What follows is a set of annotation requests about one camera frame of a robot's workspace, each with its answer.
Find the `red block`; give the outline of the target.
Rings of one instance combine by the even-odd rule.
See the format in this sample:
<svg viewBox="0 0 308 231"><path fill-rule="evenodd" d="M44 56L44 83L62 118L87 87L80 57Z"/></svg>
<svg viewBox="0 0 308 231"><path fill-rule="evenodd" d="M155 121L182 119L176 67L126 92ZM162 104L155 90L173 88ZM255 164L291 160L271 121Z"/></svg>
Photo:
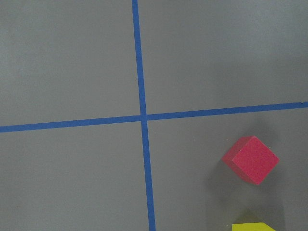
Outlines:
<svg viewBox="0 0 308 231"><path fill-rule="evenodd" d="M242 180L260 185L279 163L279 158L258 137L241 137L222 161Z"/></svg>

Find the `yellow block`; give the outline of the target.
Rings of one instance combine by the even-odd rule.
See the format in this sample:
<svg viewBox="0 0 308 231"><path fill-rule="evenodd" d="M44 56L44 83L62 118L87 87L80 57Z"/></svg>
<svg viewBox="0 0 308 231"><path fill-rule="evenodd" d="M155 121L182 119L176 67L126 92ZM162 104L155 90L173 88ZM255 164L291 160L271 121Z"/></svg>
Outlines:
<svg viewBox="0 0 308 231"><path fill-rule="evenodd" d="M275 229L263 222L253 222L232 224L232 231L275 231Z"/></svg>

